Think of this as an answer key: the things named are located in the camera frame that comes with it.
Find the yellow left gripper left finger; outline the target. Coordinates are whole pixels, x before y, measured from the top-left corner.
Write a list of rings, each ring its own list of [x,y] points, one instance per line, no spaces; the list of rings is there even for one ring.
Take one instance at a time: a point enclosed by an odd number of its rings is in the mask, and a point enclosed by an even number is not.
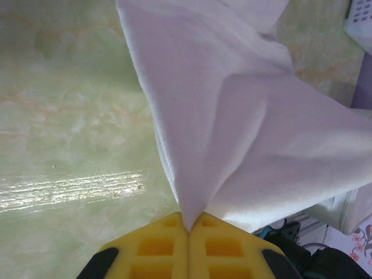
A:
[[[188,279],[188,233],[181,213],[103,245],[77,279]]]

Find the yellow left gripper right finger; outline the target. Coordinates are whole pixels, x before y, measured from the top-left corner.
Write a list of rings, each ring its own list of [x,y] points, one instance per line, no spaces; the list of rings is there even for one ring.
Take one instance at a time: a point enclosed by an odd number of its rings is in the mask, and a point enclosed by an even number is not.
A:
[[[211,214],[189,234],[189,279],[299,279],[283,251]]]

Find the white t-shirt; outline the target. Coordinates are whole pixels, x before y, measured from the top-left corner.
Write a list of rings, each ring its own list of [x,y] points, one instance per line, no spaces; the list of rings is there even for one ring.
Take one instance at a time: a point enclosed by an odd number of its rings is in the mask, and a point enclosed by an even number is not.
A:
[[[298,79],[288,0],[116,0],[159,155],[190,230],[249,232],[372,186],[372,121]]]

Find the white plastic basket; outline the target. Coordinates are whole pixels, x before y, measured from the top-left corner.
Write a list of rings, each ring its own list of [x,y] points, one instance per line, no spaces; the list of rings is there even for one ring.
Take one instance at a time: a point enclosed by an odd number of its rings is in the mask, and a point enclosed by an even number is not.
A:
[[[369,55],[372,55],[372,0],[351,0],[344,30]]]

